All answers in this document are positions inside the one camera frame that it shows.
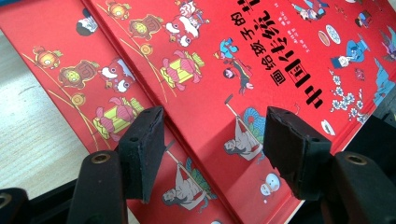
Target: book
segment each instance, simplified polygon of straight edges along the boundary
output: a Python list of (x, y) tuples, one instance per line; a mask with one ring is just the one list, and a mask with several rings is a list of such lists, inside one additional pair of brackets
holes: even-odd
[[(266, 107), (295, 113), (335, 153), (395, 85), (387, 1), (82, 3), (4, 7), (0, 28), (90, 152), (164, 106), (176, 142), (150, 203), (128, 202), (143, 223), (289, 220), (301, 202), (262, 153)], [(167, 206), (181, 183), (208, 196)]]

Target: red book cover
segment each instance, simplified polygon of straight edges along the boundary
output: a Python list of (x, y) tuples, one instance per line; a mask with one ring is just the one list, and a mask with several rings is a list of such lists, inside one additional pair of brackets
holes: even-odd
[[(0, 7), (0, 29), (89, 152), (114, 149), (136, 116), (153, 106), (80, 1), (37, 0)], [(165, 128), (169, 148), (149, 204), (128, 201), (137, 220), (235, 222), (205, 172), (175, 139)], [(182, 202), (169, 203), (176, 197)]]
[(299, 204), (262, 152), (267, 106), (298, 115), (335, 153), (395, 85), (384, 0), (83, 2), (246, 223), (284, 222)]

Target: cartoon illustration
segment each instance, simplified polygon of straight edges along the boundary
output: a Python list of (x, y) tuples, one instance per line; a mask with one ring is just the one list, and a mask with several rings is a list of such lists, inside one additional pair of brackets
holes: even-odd
[(361, 113), (363, 109), (362, 89), (359, 89), (359, 98), (356, 98), (352, 92), (345, 93), (341, 86), (341, 78), (337, 76), (331, 69), (329, 69), (329, 72), (332, 75), (332, 81), (335, 84), (335, 90), (332, 91), (332, 94), (340, 98), (340, 100), (332, 100), (332, 108), (330, 109), (330, 112), (334, 112), (335, 110), (348, 111), (349, 109), (349, 121), (356, 119), (358, 122), (364, 123), (369, 116), (368, 114)]
[(153, 15), (147, 15), (143, 20), (130, 20), (129, 32), (132, 33), (132, 37), (150, 40), (151, 35), (161, 29), (161, 22), (163, 22), (163, 19)]
[(266, 198), (270, 196), (273, 192), (279, 190), (280, 188), (280, 180), (276, 174), (269, 174), (265, 178), (265, 183), (260, 187), (260, 191), (264, 196), (264, 203), (267, 203)]
[(81, 60), (76, 66), (62, 68), (58, 79), (66, 87), (78, 88), (85, 87), (85, 81), (91, 80), (97, 73), (99, 64)]
[(262, 152), (265, 117), (261, 116), (256, 109), (249, 107), (245, 110), (244, 120), (241, 120), (228, 104), (232, 97), (230, 95), (225, 104), (235, 115), (235, 138), (224, 144), (224, 150), (229, 155), (237, 154), (247, 161), (251, 161), (261, 153), (262, 156), (258, 160), (260, 162), (265, 158)]
[(33, 54), (35, 54), (35, 65), (50, 69), (57, 68), (61, 63), (59, 58), (63, 56), (59, 50), (49, 51), (41, 46), (34, 47)]
[(355, 19), (355, 23), (359, 27), (364, 26), (365, 28), (369, 28), (369, 23), (371, 23), (372, 21), (373, 21), (372, 16), (367, 10), (364, 10), (363, 12), (359, 13), (358, 18)]
[(385, 71), (381, 63), (379, 63), (378, 59), (375, 59), (375, 64), (378, 66), (378, 72), (375, 81), (377, 90), (374, 95), (374, 103), (378, 106), (395, 86), (395, 83), (389, 80), (387, 71)]
[(116, 58), (100, 71), (106, 81), (106, 89), (112, 88), (115, 92), (126, 92), (133, 82), (134, 75), (121, 58)]
[(145, 108), (135, 98), (129, 102), (124, 97), (112, 97), (109, 102), (115, 106), (107, 111), (101, 106), (96, 108), (93, 125), (104, 139), (118, 142), (121, 138), (119, 132), (129, 127)]
[(253, 90), (253, 84), (250, 83), (252, 73), (250, 72), (250, 66), (244, 65), (241, 60), (233, 59), (228, 62), (233, 67), (227, 67), (223, 71), (223, 75), (226, 78), (239, 77), (241, 88), (239, 89), (240, 94), (244, 94), (246, 89)]
[(210, 186), (197, 169), (191, 169), (192, 160), (187, 158), (186, 167), (178, 161), (169, 151), (167, 153), (177, 163), (175, 187), (163, 194), (163, 203), (168, 206), (178, 204), (188, 210), (192, 210), (200, 202), (205, 202), (201, 206), (200, 212), (208, 207), (208, 200), (217, 199), (217, 195), (211, 192)]
[(385, 35), (384, 32), (380, 31), (382, 38), (384, 39), (381, 44), (385, 47), (387, 51), (387, 55), (384, 56), (384, 59), (389, 62), (394, 62), (396, 61), (396, 34), (390, 26), (388, 26), (388, 29), (391, 38)]
[(363, 37), (361, 35), (359, 35), (359, 37), (361, 39), (359, 42), (353, 40), (347, 42), (346, 56), (331, 58), (334, 68), (343, 68), (350, 65), (350, 63), (361, 63), (364, 61), (364, 51), (370, 49), (364, 42)]
[(93, 19), (90, 12), (87, 8), (82, 10), (82, 14), (84, 15), (84, 19), (81, 19), (77, 22), (76, 31), (79, 35), (88, 36), (95, 33), (96, 29), (98, 28), (98, 24)]
[(201, 25), (209, 23), (209, 20), (203, 18), (202, 10), (198, 9), (192, 0), (177, 4), (180, 13), (166, 23), (164, 28), (171, 42), (187, 47), (193, 39), (198, 38)]
[(116, 1), (111, 1), (111, 2), (106, 1), (106, 5), (108, 6), (107, 14), (110, 17), (122, 21), (129, 18), (128, 10), (131, 9), (129, 4), (121, 4), (121, 3), (117, 3)]
[(224, 60), (224, 63), (229, 63), (228, 59), (233, 59), (233, 54), (239, 50), (237, 46), (233, 46), (233, 39), (228, 38), (220, 42), (220, 47), (217, 52), (213, 54), (217, 59)]
[(300, 17), (305, 21), (317, 21), (321, 19), (324, 15), (326, 15), (325, 7), (329, 7), (328, 4), (320, 1), (313, 0), (308, 1), (304, 0), (308, 8), (299, 7), (295, 4), (291, 4), (294, 9), (297, 10), (297, 13), (300, 14)]
[(199, 68), (205, 63), (196, 53), (190, 55), (187, 51), (176, 50), (174, 54), (178, 59), (171, 63), (169, 63), (169, 59), (163, 59), (161, 75), (171, 88), (177, 87), (180, 91), (184, 91), (186, 86), (182, 84), (183, 82), (191, 77), (193, 77), (193, 83), (198, 83), (201, 80), (202, 75)]

